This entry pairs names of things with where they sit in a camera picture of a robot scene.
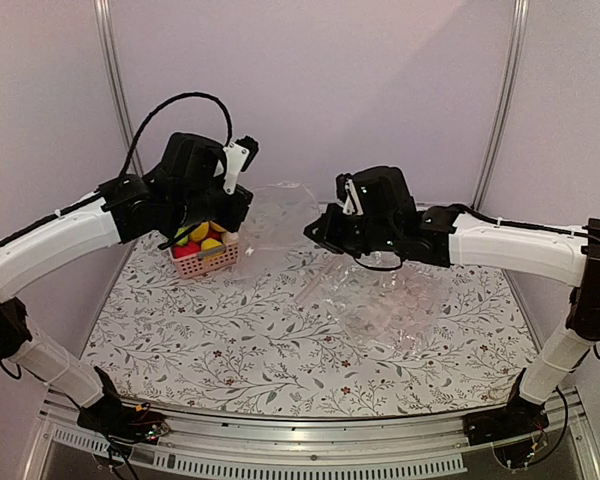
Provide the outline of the pink dotted zip bag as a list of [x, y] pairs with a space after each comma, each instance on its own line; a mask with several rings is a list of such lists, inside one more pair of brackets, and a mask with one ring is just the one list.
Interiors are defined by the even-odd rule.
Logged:
[[320, 215], [319, 204], [302, 183], [256, 187], [239, 231], [237, 277], [251, 279], [280, 271], [286, 257], [305, 243], [303, 230]]

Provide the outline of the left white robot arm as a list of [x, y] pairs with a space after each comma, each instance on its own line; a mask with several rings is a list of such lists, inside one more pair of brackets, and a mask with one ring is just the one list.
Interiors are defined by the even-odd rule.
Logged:
[[127, 152], [134, 155], [155, 117], [179, 101], [214, 103], [226, 136], [218, 141], [176, 132], [149, 171], [121, 171], [66, 207], [0, 239], [0, 361], [34, 374], [67, 395], [108, 434], [128, 426], [128, 412], [107, 375], [79, 360], [52, 334], [29, 319], [20, 294], [59, 277], [75, 264], [130, 244], [149, 233], [166, 250], [206, 221], [236, 232], [247, 216], [252, 193], [239, 178], [259, 152], [251, 136], [238, 138], [227, 106], [204, 92], [186, 92], [160, 103], [141, 122]]

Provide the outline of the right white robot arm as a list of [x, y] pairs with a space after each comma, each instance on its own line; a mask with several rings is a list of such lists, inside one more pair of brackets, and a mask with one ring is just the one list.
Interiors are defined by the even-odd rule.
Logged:
[[337, 176], [336, 197], [305, 236], [355, 260], [391, 253], [400, 263], [489, 267], [569, 289], [567, 316], [516, 380], [497, 427], [517, 436], [536, 409], [600, 343], [600, 219], [546, 225], [490, 217], [468, 205], [417, 207], [402, 171], [375, 166]]

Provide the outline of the yellow plush banana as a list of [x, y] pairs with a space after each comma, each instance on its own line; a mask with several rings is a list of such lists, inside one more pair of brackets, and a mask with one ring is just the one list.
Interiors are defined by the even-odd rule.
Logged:
[[202, 242], [209, 235], [209, 230], [210, 230], [209, 223], [203, 222], [191, 231], [191, 233], [189, 234], [189, 240], [191, 242], [196, 242], [196, 243]]

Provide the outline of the yellow plush lemon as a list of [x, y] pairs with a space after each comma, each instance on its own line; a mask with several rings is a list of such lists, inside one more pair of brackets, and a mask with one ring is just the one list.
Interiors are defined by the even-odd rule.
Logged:
[[220, 240], [217, 240], [213, 237], [208, 237], [200, 242], [200, 249], [202, 252], [208, 252], [223, 246], [224, 244]]

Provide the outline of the beige plush garlic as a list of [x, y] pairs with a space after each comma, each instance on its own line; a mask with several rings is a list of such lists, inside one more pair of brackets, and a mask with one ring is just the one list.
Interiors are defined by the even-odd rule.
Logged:
[[233, 244], [239, 241], [239, 235], [233, 232], [223, 232], [221, 238], [225, 244]]

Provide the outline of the green plush pepper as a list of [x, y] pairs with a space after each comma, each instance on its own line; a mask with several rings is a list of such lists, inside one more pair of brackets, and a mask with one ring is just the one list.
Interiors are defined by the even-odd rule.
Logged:
[[177, 246], [185, 246], [189, 242], [190, 233], [190, 227], [180, 228], [173, 239], [173, 244]]

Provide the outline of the red plush tomato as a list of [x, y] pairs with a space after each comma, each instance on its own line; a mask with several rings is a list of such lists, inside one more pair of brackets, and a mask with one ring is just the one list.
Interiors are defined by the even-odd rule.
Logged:
[[175, 259], [195, 255], [201, 251], [201, 247], [196, 242], [188, 242], [185, 245], [176, 244], [172, 248], [172, 254]]

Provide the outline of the pink plastic basket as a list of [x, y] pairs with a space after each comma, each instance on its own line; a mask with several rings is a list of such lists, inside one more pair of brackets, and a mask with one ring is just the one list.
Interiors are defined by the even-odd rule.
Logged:
[[235, 264], [239, 259], [239, 241], [218, 249], [175, 259], [172, 248], [169, 257], [182, 279], [192, 279]]

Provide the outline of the floral tablecloth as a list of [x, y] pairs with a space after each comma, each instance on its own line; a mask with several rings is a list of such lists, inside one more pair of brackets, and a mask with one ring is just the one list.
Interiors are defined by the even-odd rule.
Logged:
[[130, 398], [280, 416], [388, 416], [506, 400], [536, 356], [505, 275], [433, 269], [451, 288], [412, 350], [363, 346], [302, 290], [328, 264], [309, 242], [239, 280], [227, 268], [182, 279], [160, 236], [139, 240], [83, 351]]

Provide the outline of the left aluminium frame post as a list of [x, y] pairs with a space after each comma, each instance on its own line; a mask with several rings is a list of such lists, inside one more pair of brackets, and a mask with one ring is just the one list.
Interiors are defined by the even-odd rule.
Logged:
[[111, 2], [108, 0], [95, 0], [94, 9], [98, 36], [108, 84], [111, 91], [113, 107], [116, 113], [123, 145], [126, 149], [128, 149], [131, 146], [134, 131], [131, 124], [116, 48]]

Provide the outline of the front aluminium rail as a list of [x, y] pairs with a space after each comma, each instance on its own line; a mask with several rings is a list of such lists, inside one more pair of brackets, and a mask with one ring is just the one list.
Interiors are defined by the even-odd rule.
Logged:
[[60, 393], [40, 409], [28, 479], [600, 479], [600, 452], [579, 393], [548, 401], [540, 463], [502, 466], [471, 445], [460, 411], [393, 417], [291, 418], [159, 405], [169, 433], [108, 454]]

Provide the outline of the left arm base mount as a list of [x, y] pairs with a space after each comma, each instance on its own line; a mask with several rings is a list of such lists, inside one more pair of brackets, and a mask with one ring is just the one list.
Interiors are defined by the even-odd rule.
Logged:
[[170, 432], [166, 416], [154, 411], [149, 402], [129, 406], [113, 396], [104, 396], [90, 407], [81, 407], [77, 424], [125, 444], [155, 445]]

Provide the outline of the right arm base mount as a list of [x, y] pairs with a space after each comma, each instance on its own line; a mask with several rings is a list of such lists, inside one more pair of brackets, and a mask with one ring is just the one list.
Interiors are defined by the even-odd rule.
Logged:
[[471, 446], [502, 442], [494, 450], [507, 468], [533, 459], [549, 420], [543, 405], [511, 393], [504, 406], [469, 413], [462, 419], [463, 432]]

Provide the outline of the right aluminium frame post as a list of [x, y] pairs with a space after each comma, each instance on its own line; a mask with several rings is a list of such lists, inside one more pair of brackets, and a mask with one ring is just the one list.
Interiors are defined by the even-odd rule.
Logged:
[[485, 204], [502, 140], [504, 138], [524, 49], [529, 4], [530, 2], [528, 0], [515, 0], [513, 2], [511, 29], [498, 102], [480, 174], [471, 202], [471, 206], [476, 210], [480, 210]]

